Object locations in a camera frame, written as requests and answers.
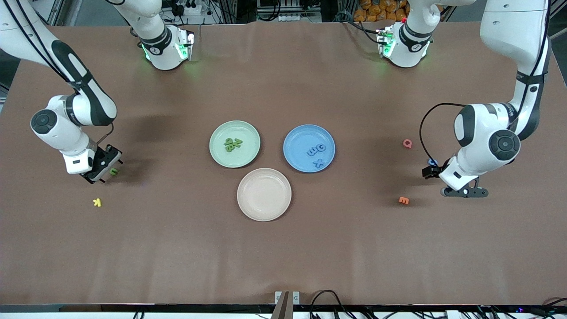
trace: brown table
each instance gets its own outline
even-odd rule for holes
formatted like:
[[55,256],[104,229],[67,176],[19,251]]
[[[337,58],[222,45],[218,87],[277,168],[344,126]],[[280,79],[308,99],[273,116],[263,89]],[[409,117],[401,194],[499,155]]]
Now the brown table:
[[[511,98],[515,65],[482,44],[478,23],[441,24],[412,69],[380,60],[364,34],[340,24],[203,26],[196,61],[169,72],[145,61],[127,28],[54,33],[116,101],[107,141],[124,165],[106,184],[66,174],[29,119],[71,90],[23,62],[0,116],[0,303],[264,303],[282,289],[306,303],[326,288],[349,304],[567,295],[567,90],[555,59],[539,129],[512,165],[482,177],[488,198],[465,200],[421,178],[418,126],[440,102]],[[458,149],[458,111],[440,108],[425,124],[440,161]],[[235,119],[258,129],[262,148],[247,167],[225,169],[209,137]],[[337,145],[318,174],[282,154],[288,131],[306,123]],[[97,139],[107,129],[86,131]],[[260,167],[293,188],[290,208],[269,223],[247,218],[235,198]]]

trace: plate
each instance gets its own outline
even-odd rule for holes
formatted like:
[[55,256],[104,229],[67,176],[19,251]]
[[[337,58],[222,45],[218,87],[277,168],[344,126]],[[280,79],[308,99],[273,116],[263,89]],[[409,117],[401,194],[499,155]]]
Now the plate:
[[258,155],[260,134],[250,123],[229,121],[213,132],[209,151],[215,162],[224,167],[242,167]]
[[335,158],[335,141],[320,126],[301,125],[287,134],[283,141],[283,155],[296,170],[316,173],[327,168]]
[[236,193],[242,212],[257,221],[280,217],[291,202],[291,185],[277,170],[262,168],[248,173]]

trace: blue plate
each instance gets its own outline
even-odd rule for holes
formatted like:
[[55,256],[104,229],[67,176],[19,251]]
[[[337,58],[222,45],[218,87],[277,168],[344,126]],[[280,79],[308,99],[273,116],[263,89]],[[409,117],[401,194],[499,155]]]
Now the blue plate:
[[305,124],[291,130],[283,141],[283,155],[293,168],[304,173],[324,170],[335,157],[335,141],[326,129]]

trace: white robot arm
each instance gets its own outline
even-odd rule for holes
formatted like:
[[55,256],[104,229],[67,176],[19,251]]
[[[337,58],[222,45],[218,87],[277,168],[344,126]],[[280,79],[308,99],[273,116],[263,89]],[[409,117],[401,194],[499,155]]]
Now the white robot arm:
[[548,1],[486,3],[480,37],[487,47],[517,63],[514,96],[508,103],[469,104],[459,112],[454,131],[462,148],[442,167],[432,165],[423,171],[425,178],[440,177],[447,183],[443,195],[476,194],[478,188],[468,184],[513,161],[520,151],[520,141],[538,127],[539,104],[551,55]]
[[166,26],[159,12],[161,0],[106,0],[128,21],[142,42],[142,48],[154,67],[171,70],[191,59],[194,34],[175,26]]
[[82,126],[112,125],[114,101],[67,44],[42,24],[27,0],[0,0],[0,48],[6,53],[51,67],[74,90],[58,95],[37,112],[30,126],[40,139],[59,150],[69,174],[81,174],[94,183],[120,160],[120,151],[104,151]]
[[441,13],[437,4],[466,6],[476,0],[408,0],[410,12],[404,22],[396,22],[378,34],[380,54],[402,68],[417,65],[426,55],[431,35],[439,24]]

